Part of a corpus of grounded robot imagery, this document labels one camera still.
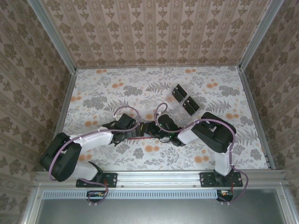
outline purple cable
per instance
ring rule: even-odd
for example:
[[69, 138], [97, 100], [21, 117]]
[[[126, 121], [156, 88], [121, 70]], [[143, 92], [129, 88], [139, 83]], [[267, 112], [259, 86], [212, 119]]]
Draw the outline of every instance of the purple cable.
[[168, 132], [168, 133], [178, 133], [178, 132], [181, 132], [181, 131], [183, 131], [183, 130], [185, 130], [185, 129], [191, 127], [191, 126], [193, 126], [194, 124], [198, 124], [198, 123], [203, 122], [203, 121], [210, 121], [210, 122], [215, 122], [215, 123], [218, 123], [218, 124], [221, 124], [221, 125], [225, 126], [225, 127], [232, 133], [233, 141], [232, 141], [232, 143], [230, 144], [230, 146], [229, 146], [229, 150], [228, 150], [229, 166], [230, 166], [233, 170], [235, 170], [235, 171], [237, 171], [237, 172], [240, 172], [241, 174], [243, 174], [243, 175], [246, 177], [246, 184], [245, 184], [245, 186], [244, 186], [243, 191], [241, 192], [241, 194], [240, 194], [236, 199], [234, 199], [234, 200], [228, 202], [228, 201], [226, 201], [226, 200], [225, 200], [224, 198], [222, 198], [222, 197], [219, 197], [219, 198], [220, 198], [221, 200], [227, 202], [227, 203], [232, 203], [232, 202], [237, 201], [237, 200], [242, 196], [242, 194], [245, 192], [246, 188], [248, 187], [249, 179], [248, 179], [247, 174], [245, 174], [243, 171], [240, 171], [240, 170], [236, 169], [236, 168], [232, 165], [232, 149], [233, 149], [233, 146], [234, 146], [234, 144], [235, 144], [235, 133], [234, 133], [234, 131], [233, 131], [233, 130], [230, 128], [230, 126], [228, 126], [226, 123], [224, 123], [224, 122], [222, 122], [222, 121], [219, 121], [219, 120], [215, 120], [215, 119], [198, 119], [198, 120], [196, 120], [196, 121], [194, 121], [194, 122], [188, 124], [187, 126], [181, 128], [181, 129], [179, 129], [179, 130], [176, 130], [176, 131], [169, 131], [169, 130], [166, 130], [166, 129], [164, 129], [164, 128], [162, 128], [162, 127], [160, 126], [160, 124], [159, 124], [159, 122], [158, 122], [158, 119], [157, 119], [157, 111], [158, 111], [159, 107], [162, 106], [162, 105], [165, 105], [165, 106], [166, 106], [165, 110], [162, 111], [162, 113], [166, 112], [167, 107], [168, 107], [167, 103], [161, 103], [161, 104], [159, 104], [159, 105], [157, 106], [156, 110], [155, 110], [154, 119], [155, 119], [155, 123], [158, 125], [158, 127], [159, 127], [161, 130], [165, 131], [165, 132]]
[[99, 200], [97, 203], [93, 203], [93, 202], [90, 201], [90, 196], [96, 194], [96, 192], [91, 192], [91, 193], [88, 195], [88, 198], [87, 198], [87, 200], [88, 200], [88, 202], [89, 202], [90, 204], [100, 204], [100, 203], [102, 203], [102, 202], [105, 200], [105, 198], [107, 197], [107, 195], [108, 195], [108, 193], [109, 193], [109, 188], [108, 188], [105, 184], [97, 183], [97, 182], [92, 182], [92, 181], [88, 181], [88, 180], [85, 180], [85, 179], [83, 179], [83, 178], [79, 178], [79, 180], [81, 180], [81, 181], [83, 181], [83, 182], [85, 182], [85, 183], [95, 184], [95, 185], [100, 185], [100, 186], [106, 188], [106, 193], [105, 193], [105, 195], [104, 195], [104, 196], [102, 197], [102, 199]]
[[131, 108], [131, 109], [133, 109], [133, 110], [137, 113], [137, 115], [138, 115], [138, 122], [137, 122], [137, 124], [136, 124], [134, 127], [130, 128], [130, 129], [126, 129], [126, 130], [118, 130], [118, 129], [110, 129], [110, 130], [108, 130], [108, 129], [104, 129], [104, 130], [99, 130], [99, 129], [97, 129], [97, 130], [95, 130], [95, 131], [92, 131], [92, 132], [89, 132], [89, 133], [86, 133], [86, 134], [83, 134], [83, 135], [79, 135], [79, 136], [77, 136], [77, 137], [75, 137], [75, 138], [69, 140], [68, 142], [66, 142], [66, 143], [65, 143], [65, 144], [58, 150], [57, 154], [54, 156], [54, 159], [53, 159], [53, 161], [52, 161], [52, 163], [51, 163], [51, 165], [50, 165], [50, 168], [49, 168], [49, 179], [50, 179], [51, 181], [55, 181], [55, 180], [56, 180], [56, 179], [53, 179], [53, 178], [52, 178], [52, 175], [51, 175], [51, 174], [52, 174], [53, 167], [54, 167], [54, 164], [55, 164], [55, 162], [56, 162], [58, 156], [60, 155], [60, 153], [65, 149], [65, 147], [67, 147], [67, 146], [68, 146], [70, 143], [72, 143], [73, 141], [76, 141], [76, 140], [78, 140], [78, 139], [80, 139], [80, 138], [84, 138], [84, 137], [87, 137], [87, 136], [89, 136], [89, 135], [96, 134], [96, 133], [101, 133], [101, 132], [104, 132], [104, 133], [107, 133], [107, 132], [130, 132], [130, 131], [134, 130], [135, 128], [137, 128], [137, 127], [139, 126], [139, 124], [140, 124], [140, 120], [141, 120], [141, 117], [140, 117], [139, 112], [138, 112], [135, 108], [133, 108], [133, 107], [131, 107], [131, 106], [128, 106], [128, 105], [125, 105], [125, 106], [121, 106], [121, 107], [119, 107], [119, 108], [114, 112], [114, 116], [115, 116], [116, 113], [117, 113], [120, 109], [122, 109], [122, 108]]

